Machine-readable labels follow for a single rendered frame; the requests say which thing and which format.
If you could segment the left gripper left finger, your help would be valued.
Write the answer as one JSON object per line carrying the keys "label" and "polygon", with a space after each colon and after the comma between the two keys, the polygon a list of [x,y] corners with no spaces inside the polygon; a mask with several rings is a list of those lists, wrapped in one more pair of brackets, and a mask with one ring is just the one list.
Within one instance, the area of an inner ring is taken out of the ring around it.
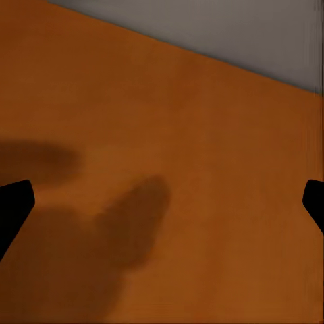
{"label": "left gripper left finger", "polygon": [[0,261],[35,205],[30,180],[0,187]]}

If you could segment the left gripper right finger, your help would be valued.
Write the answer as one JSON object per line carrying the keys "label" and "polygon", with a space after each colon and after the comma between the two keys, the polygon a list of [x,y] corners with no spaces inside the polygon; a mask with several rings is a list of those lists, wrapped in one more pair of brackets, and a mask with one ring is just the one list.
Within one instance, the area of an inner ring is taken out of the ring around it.
{"label": "left gripper right finger", "polygon": [[302,202],[324,234],[324,183],[309,180],[304,190]]}

